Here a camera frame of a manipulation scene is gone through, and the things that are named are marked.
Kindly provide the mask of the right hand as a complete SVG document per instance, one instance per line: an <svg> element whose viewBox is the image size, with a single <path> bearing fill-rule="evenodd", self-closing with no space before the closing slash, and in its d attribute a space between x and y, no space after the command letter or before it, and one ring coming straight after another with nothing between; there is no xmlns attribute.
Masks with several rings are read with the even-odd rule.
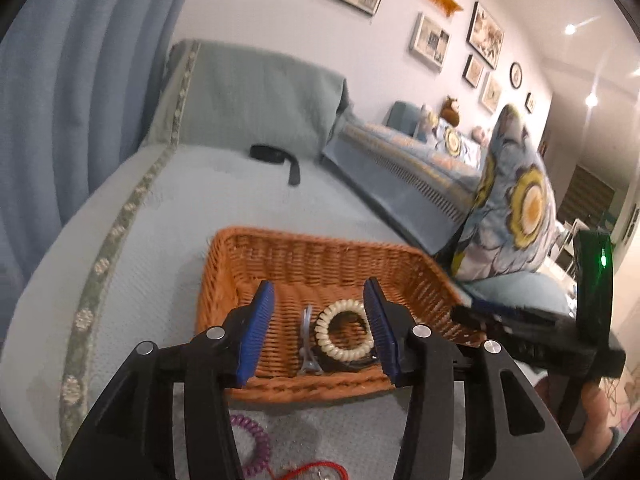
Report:
<svg viewBox="0 0 640 480"><path fill-rule="evenodd" d="M585 479L591 479L620 444L620 432L608 426L608 398L594 382L586 382L580 393L586 414L582 433L572 449Z"/></svg>

